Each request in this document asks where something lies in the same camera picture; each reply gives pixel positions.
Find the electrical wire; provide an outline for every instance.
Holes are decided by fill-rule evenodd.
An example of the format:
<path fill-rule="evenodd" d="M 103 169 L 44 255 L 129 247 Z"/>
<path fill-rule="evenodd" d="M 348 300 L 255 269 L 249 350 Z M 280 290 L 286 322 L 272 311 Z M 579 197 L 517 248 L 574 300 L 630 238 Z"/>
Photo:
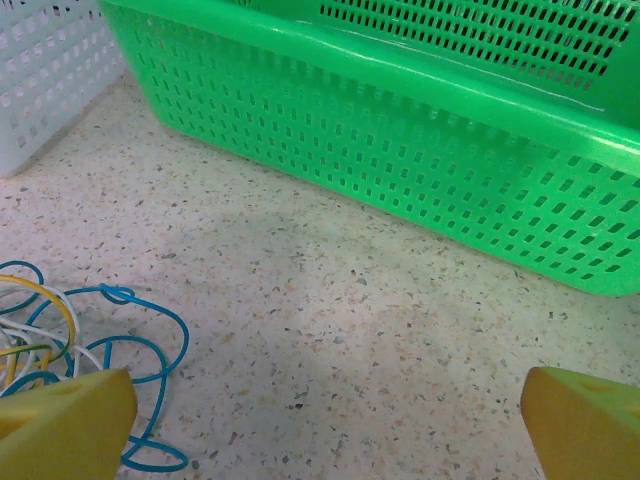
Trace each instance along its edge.
<path fill-rule="evenodd" d="M 141 472 L 168 473 L 177 472 L 185 468 L 189 463 L 189 458 L 183 452 L 172 446 L 150 440 L 164 402 L 168 376 L 178 367 L 187 353 L 189 346 L 189 329 L 184 321 L 171 310 L 136 297 L 135 292 L 127 287 L 100 284 L 97 287 L 85 287 L 62 292 L 45 285 L 42 272 L 35 265 L 29 262 L 16 260 L 0 264 L 0 270 L 7 267 L 24 267 L 31 270 L 36 275 L 38 283 L 36 284 L 20 277 L 0 275 L 0 281 L 6 281 L 13 284 L 11 287 L 0 290 L 0 299 L 25 289 L 35 292 L 22 303 L 0 310 L 0 346 L 3 347 L 3 350 L 0 350 L 0 358 L 7 357 L 11 360 L 7 361 L 4 368 L 0 365 L 0 370 L 2 370 L 0 372 L 0 381 L 4 380 L 6 383 L 9 383 L 8 387 L 5 387 L 4 391 L 0 393 L 0 398 L 17 393 L 30 384 L 38 386 L 42 382 L 44 382 L 44 384 L 50 384 L 60 380 L 65 380 L 66 378 L 77 377 L 80 374 L 80 359 L 82 356 L 89 359 L 97 370 L 110 368 L 115 344 L 122 342 L 140 344 L 155 353 L 158 361 L 160 362 L 160 372 L 138 378 L 134 377 L 132 378 L 132 382 L 134 385 L 139 385 L 160 380 L 160 389 L 153 413 L 146 428 L 140 436 L 129 436 L 129 442 L 132 446 L 123 453 L 121 463 L 128 468 Z M 163 314 L 173 320 L 180 328 L 183 335 L 182 346 L 175 360 L 169 364 L 160 347 L 150 340 L 135 335 L 114 335 L 100 339 L 86 346 L 83 345 L 81 323 L 78 320 L 77 312 L 73 307 L 70 297 L 86 293 L 100 293 L 102 297 L 115 305 L 138 305 L 145 309 Z M 31 306 L 36 302 L 40 295 L 45 297 L 46 300 L 36 308 L 25 323 L 18 323 L 13 320 L 9 320 L 6 317 L 9 314 L 21 312 L 25 308 Z M 63 314 L 65 323 L 69 329 L 69 337 L 67 339 L 61 335 L 52 333 L 35 325 L 44 310 L 52 303 Z M 32 337 L 37 335 L 41 335 L 49 339 L 53 345 L 60 349 L 60 352 L 56 357 L 51 358 L 51 345 L 34 343 Z M 92 353 L 92 350 L 103 345 L 105 349 L 101 362 L 97 356 Z M 35 353 L 38 350 L 46 350 L 43 358 L 38 358 Z M 23 353 L 28 353 L 29 357 L 24 363 L 19 363 L 18 355 Z M 64 375 L 56 375 L 55 373 L 47 370 L 49 363 L 54 363 L 59 359 L 64 360 L 67 366 Z M 12 369 L 17 373 L 15 373 L 15 378 L 9 382 L 8 380 Z M 177 463 L 171 465 L 153 465 L 132 460 L 132 457 L 142 449 L 158 450 L 174 457 L 177 460 Z"/>

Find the white plastic basket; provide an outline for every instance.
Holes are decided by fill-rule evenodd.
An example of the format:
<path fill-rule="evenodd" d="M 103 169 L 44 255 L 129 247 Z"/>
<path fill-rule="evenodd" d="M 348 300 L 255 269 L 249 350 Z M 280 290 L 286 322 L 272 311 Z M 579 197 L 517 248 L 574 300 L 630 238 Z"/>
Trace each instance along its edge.
<path fill-rule="evenodd" d="M 95 0 L 0 0 L 0 177 L 125 68 Z"/>

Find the terrazzo floor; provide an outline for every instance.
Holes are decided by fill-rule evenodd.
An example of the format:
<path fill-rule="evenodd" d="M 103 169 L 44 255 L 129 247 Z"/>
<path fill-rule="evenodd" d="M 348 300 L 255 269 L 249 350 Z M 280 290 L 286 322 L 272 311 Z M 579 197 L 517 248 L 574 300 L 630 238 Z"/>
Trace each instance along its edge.
<path fill-rule="evenodd" d="M 639 297 L 572 290 L 170 132 L 128 77 L 0 193 L 1 259 L 135 286 L 191 329 L 155 434 L 190 465 L 121 479 L 541 479 L 519 413 L 531 367 L 640 384 Z M 177 353 L 161 317 L 82 310 Z"/>

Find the speckled floor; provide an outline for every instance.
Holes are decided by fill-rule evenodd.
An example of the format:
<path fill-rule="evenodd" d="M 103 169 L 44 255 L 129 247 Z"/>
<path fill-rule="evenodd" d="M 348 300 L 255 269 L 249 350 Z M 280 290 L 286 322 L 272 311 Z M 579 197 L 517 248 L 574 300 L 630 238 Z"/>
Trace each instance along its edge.
<path fill-rule="evenodd" d="M 638 297 L 580 293 L 171 133 L 130 79 L 0 190 L 0 258 L 138 286 L 189 324 L 156 437 L 192 462 L 167 478 L 543 478 L 528 369 L 640 381 Z M 177 351 L 163 319 L 91 306 Z"/>

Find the yellow plastic piece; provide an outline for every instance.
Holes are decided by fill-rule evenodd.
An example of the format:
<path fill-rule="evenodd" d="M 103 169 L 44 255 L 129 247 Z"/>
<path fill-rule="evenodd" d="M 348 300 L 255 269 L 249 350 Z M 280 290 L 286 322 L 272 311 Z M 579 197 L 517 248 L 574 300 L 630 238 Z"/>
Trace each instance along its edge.
<path fill-rule="evenodd" d="M 135 416 L 124 370 L 0 399 L 0 477 L 113 480 Z"/>
<path fill-rule="evenodd" d="M 547 480 L 640 479 L 640 389 L 534 368 L 521 405 Z"/>

